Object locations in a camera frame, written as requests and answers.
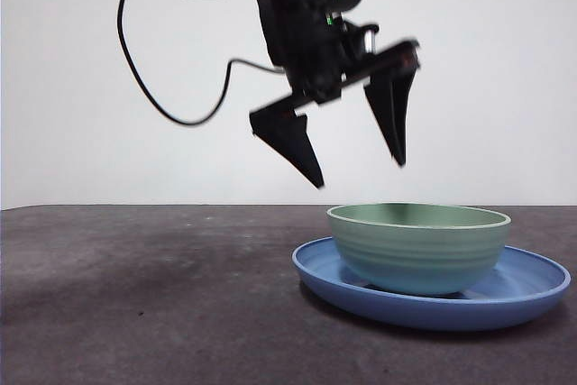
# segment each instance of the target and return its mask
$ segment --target white wall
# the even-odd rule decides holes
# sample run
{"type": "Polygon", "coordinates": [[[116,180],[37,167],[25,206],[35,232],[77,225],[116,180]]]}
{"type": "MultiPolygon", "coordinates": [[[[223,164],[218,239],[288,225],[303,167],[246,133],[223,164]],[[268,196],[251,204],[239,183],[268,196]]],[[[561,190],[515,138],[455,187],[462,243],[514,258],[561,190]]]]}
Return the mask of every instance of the white wall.
{"type": "MultiPolygon", "coordinates": [[[[221,112],[178,127],[141,94],[117,0],[3,0],[3,207],[409,200],[577,204],[575,0],[363,0],[385,46],[421,41],[408,165],[391,160],[362,89],[311,106],[317,191],[254,138],[251,109],[284,78],[239,67],[221,112]]],[[[128,0],[142,76],[173,113],[216,101],[231,56],[267,62],[254,0],[128,0]]]]}

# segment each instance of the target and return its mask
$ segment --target table surface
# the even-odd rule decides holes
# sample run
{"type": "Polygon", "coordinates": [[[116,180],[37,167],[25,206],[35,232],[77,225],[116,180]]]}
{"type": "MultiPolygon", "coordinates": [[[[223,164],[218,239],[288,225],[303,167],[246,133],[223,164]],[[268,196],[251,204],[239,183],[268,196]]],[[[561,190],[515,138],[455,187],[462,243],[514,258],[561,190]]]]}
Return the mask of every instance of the table surface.
{"type": "MultiPolygon", "coordinates": [[[[577,206],[485,206],[576,274],[577,206]]],[[[574,384],[574,284],[483,333],[384,325],[312,294],[290,255],[328,206],[4,211],[3,379],[24,384],[574,384]]]]}

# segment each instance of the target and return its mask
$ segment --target black cable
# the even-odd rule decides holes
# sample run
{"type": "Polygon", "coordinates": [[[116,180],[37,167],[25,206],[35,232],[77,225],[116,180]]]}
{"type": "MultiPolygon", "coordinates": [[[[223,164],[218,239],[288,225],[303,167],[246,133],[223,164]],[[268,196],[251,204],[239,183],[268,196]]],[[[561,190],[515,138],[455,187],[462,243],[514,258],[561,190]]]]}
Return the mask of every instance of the black cable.
{"type": "Polygon", "coordinates": [[[226,91],[228,90],[228,84],[229,84],[230,77],[231,77],[231,69],[232,69],[232,66],[234,63],[242,63],[244,65],[248,65],[248,66],[254,67],[256,69],[260,69],[260,70],[268,71],[268,72],[273,72],[276,74],[284,73],[284,71],[282,69],[272,69],[272,68],[263,67],[262,65],[250,62],[248,60],[230,59],[228,61],[228,63],[226,64],[226,75],[224,76],[223,91],[221,93],[220,99],[216,103],[215,107],[211,110],[211,112],[208,113],[208,115],[206,115],[205,117],[203,117],[197,121],[183,121],[181,119],[178,119],[177,117],[175,117],[175,116],[171,115],[169,112],[167,112],[164,108],[162,108],[162,106],[154,99],[154,97],[152,96],[152,94],[149,92],[148,88],[146,87],[146,85],[142,81],[141,76],[138,73],[136,66],[134,65],[133,58],[130,55],[130,51],[128,51],[128,47],[126,46],[126,40],[124,38],[123,16],[124,16],[124,3],[125,3],[125,1],[126,0],[120,0],[120,2],[118,4],[118,15],[116,16],[116,27],[118,28],[118,38],[120,39],[120,44],[122,45],[124,56],[126,57],[126,61],[128,62],[128,65],[130,66],[130,69],[133,72],[134,78],[136,78],[136,81],[138,82],[138,85],[141,87],[141,90],[144,93],[144,95],[146,95],[148,100],[152,103],[152,105],[154,105],[154,107],[162,115],[164,115],[166,118],[170,119],[172,122],[174,122],[176,124],[180,124],[180,125],[184,125],[184,126],[198,126],[198,125],[205,123],[206,121],[208,121],[211,117],[213,117],[215,115],[216,111],[220,108],[221,104],[223,103],[224,97],[226,96],[226,91]]]}

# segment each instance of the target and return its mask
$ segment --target ceramic bowl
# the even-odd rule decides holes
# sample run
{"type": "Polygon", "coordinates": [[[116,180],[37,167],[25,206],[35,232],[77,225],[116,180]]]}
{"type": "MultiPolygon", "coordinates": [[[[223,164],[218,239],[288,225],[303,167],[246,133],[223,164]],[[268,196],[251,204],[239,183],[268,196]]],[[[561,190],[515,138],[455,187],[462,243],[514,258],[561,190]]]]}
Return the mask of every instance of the ceramic bowl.
{"type": "Polygon", "coordinates": [[[327,215],[355,274],[387,291],[426,296],[467,289],[490,272],[511,222],[486,209],[409,203],[337,206],[327,215]]]}

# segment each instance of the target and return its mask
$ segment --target robotic arm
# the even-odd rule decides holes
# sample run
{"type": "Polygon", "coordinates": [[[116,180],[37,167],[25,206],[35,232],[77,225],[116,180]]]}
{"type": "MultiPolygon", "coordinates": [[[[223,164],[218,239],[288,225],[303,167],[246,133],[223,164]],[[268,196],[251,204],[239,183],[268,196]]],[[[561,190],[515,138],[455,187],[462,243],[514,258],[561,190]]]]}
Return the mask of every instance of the robotic arm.
{"type": "MultiPolygon", "coordinates": [[[[250,113],[252,132],[292,163],[315,187],[324,185],[315,152],[307,136],[307,117],[295,109],[311,102],[322,105],[341,96],[352,83],[370,79],[365,94],[393,158],[405,164],[405,117],[408,92],[419,68],[414,40],[375,52],[377,24],[357,26],[341,16],[361,0],[257,0],[261,25],[272,63],[282,67],[292,93],[250,113]]],[[[124,54],[139,85],[154,101],[136,72],[122,30],[121,0],[118,29],[124,54]]],[[[227,70],[222,103],[231,62],[227,70]]],[[[200,122],[179,124],[201,124],[200,122]]]]}

